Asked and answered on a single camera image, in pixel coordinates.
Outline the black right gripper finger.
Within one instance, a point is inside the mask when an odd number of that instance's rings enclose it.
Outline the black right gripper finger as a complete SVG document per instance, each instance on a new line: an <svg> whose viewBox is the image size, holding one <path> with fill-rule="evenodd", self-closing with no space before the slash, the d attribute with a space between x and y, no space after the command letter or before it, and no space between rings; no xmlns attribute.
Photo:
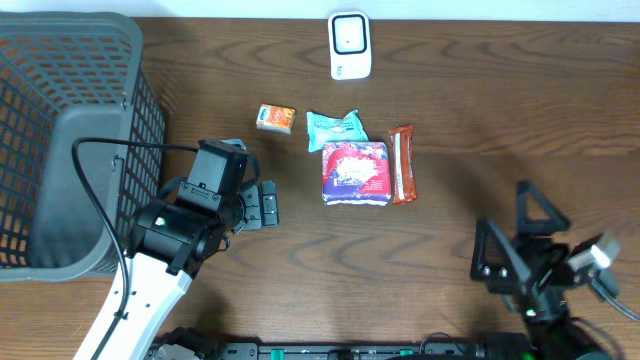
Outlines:
<svg viewBox="0 0 640 360"><path fill-rule="evenodd" d="M531 270L501 229L481 218L476 222L470 277L490 293L526 293Z"/></svg>
<svg viewBox="0 0 640 360"><path fill-rule="evenodd" d="M565 232L571 221L531 181L516 186L516 236L549 237Z"/></svg>

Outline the small orange box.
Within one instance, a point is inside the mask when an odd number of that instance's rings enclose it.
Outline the small orange box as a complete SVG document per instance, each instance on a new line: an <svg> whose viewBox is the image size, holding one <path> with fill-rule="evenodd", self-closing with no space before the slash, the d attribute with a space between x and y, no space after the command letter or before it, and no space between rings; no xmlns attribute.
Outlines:
<svg viewBox="0 0 640 360"><path fill-rule="evenodd" d="M256 118L256 127L260 130L290 134L295 120L293 108L262 104Z"/></svg>

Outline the red purple snack pack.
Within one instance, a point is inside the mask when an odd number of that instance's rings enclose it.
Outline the red purple snack pack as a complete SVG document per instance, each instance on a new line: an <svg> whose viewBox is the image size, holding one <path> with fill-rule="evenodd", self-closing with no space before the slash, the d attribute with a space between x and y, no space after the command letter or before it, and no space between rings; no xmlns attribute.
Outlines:
<svg viewBox="0 0 640 360"><path fill-rule="evenodd" d="M391 199L389 156L383 142L332 142L322 150L326 205L386 206Z"/></svg>

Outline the teal wet wipes pack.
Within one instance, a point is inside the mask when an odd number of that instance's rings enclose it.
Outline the teal wet wipes pack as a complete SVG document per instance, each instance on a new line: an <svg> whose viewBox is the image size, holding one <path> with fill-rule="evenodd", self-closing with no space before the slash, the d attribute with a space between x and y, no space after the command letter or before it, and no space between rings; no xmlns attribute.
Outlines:
<svg viewBox="0 0 640 360"><path fill-rule="evenodd" d="M314 112L306 113L308 151L322 150L330 142L361 142L369 137L364 130L358 110L352 110L343 118L332 118Z"/></svg>

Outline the red snack bar wrapper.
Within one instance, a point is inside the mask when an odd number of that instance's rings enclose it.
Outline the red snack bar wrapper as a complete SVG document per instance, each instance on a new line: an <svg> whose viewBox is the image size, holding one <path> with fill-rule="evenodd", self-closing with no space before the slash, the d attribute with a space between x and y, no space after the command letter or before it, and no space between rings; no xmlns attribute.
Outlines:
<svg viewBox="0 0 640 360"><path fill-rule="evenodd" d="M394 165L394 205L407 204L417 199L413 172L413 131L413 125L400 126L389 131Z"/></svg>

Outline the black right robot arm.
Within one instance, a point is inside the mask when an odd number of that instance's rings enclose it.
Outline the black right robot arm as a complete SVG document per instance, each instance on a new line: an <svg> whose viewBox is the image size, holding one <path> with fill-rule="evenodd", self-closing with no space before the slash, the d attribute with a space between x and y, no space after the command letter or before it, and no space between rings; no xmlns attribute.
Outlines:
<svg viewBox="0 0 640 360"><path fill-rule="evenodd" d="M576 325L564 292L589 285L603 299L619 288L610 267L619 242L602 233L571 249L553 235L571 226L530 181L516 187L516 234L508 238L488 218L476 222L470 277L488 291L515 301L538 359L609 359L611 355Z"/></svg>

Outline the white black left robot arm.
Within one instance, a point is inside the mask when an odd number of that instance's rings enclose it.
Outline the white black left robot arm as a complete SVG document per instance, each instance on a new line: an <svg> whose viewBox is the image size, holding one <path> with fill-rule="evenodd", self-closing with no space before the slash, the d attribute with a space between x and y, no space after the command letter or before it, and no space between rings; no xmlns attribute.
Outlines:
<svg viewBox="0 0 640 360"><path fill-rule="evenodd" d="M276 185L247 179L257 158L239 139L201 140L187 178L165 185L137 209L119 268L79 359L142 359L202 264L229 249L229 234L279 223Z"/></svg>

